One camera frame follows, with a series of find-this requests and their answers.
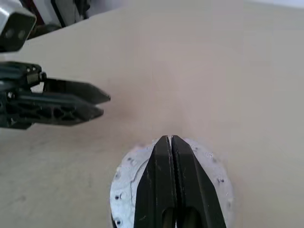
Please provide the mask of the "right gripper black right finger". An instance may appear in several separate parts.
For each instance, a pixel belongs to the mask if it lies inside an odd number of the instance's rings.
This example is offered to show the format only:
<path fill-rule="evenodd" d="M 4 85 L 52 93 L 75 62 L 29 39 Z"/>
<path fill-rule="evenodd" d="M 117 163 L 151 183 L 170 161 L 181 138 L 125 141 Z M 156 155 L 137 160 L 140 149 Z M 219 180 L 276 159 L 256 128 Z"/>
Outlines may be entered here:
<path fill-rule="evenodd" d="M 191 146 L 177 135 L 171 138 L 177 188 L 177 227 L 224 228 L 224 216 L 213 183 Z"/>

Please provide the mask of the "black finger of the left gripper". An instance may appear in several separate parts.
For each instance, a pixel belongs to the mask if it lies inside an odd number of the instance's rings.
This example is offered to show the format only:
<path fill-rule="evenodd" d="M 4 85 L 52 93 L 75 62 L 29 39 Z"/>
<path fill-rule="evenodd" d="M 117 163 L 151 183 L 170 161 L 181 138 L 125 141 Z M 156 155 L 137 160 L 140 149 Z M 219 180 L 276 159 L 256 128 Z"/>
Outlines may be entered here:
<path fill-rule="evenodd" d="M 74 126 L 96 119 L 103 110 L 75 95 L 1 92 L 0 127 L 26 130 L 33 124 Z"/>
<path fill-rule="evenodd" d="M 109 94 L 94 86 L 93 84 L 78 81 L 66 81 L 48 78 L 44 82 L 43 91 L 56 92 L 60 94 L 75 95 L 88 103 L 98 105 L 109 102 Z"/>

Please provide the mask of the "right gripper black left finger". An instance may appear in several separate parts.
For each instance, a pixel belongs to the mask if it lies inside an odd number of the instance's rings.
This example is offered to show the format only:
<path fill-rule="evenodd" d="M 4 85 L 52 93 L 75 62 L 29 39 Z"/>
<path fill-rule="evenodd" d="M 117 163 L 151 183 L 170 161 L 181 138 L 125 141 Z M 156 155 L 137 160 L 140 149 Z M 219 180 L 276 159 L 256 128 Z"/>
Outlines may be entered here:
<path fill-rule="evenodd" d="M 154 145 L 138 184 L 133 226 L 174 228 L 176 207 L 173 155 L 170 140 L 164 135 Z"/>

